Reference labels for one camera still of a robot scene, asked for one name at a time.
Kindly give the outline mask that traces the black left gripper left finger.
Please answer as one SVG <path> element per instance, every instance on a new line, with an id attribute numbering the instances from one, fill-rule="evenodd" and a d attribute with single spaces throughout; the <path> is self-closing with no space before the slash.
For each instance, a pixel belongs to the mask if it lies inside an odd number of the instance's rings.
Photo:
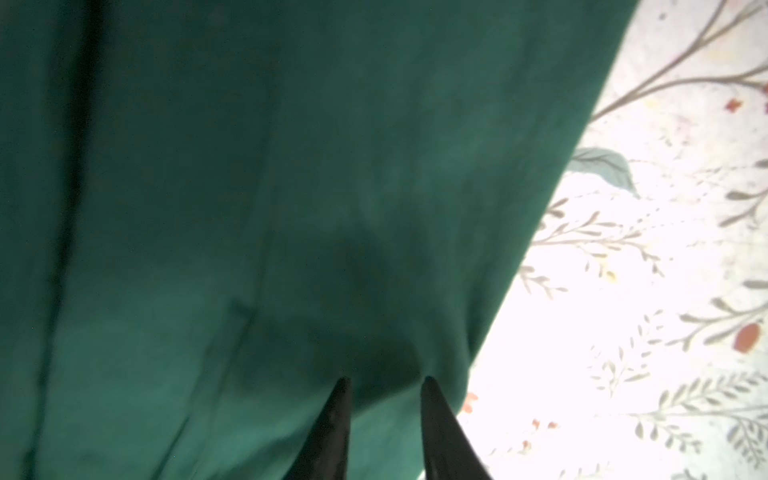
<path id="1" fill-rule="evenodd" d="M 340 378 L 284 480 L 345 480 L 352 414 L 348 377 Z"/>

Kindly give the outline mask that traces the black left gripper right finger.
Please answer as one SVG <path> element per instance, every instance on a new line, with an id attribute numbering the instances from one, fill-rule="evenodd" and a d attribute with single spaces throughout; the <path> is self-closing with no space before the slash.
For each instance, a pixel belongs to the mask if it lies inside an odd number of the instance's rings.
<path id="1" fill-rule="evenodd" d="M 425 479 L 491 480 L 434 377 L 422 384 L 420 409 Z"/>

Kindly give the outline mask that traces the green t-shirt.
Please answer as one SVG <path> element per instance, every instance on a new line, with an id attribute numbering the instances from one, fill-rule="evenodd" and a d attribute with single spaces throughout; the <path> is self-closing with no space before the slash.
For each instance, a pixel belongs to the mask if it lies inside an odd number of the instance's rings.
<path id="1" fill-rule="evenodd" d="M 633 1 L 5 1 L 1 475 L 415 479 Z"/>

